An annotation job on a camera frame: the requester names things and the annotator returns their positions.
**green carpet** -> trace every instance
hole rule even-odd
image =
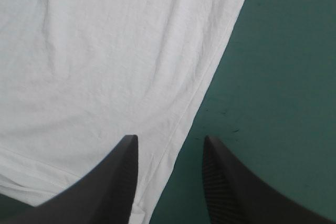
[[[209,224],[203,137],[336,220],[336,0],[246,0],[151,224]]]

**white cloth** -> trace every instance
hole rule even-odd
[[[38,205],[139,136],[149,223],[244,0],[0,0],[0,193]]]

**white t-shirt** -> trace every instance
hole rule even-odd
[[[244,0],[0,0],[0,193],[33,206],[139,136],[149,223]]]

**green floor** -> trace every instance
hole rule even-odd
[[[206,134],[336,220],[336,0],[246,0],[151,224],[209,224]],[[0,197],[0,218],[25,205]]]

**white fabric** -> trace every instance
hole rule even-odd
[[[0,193],[38,205],[139,136],[149,223],[244,0],[0,0]]]

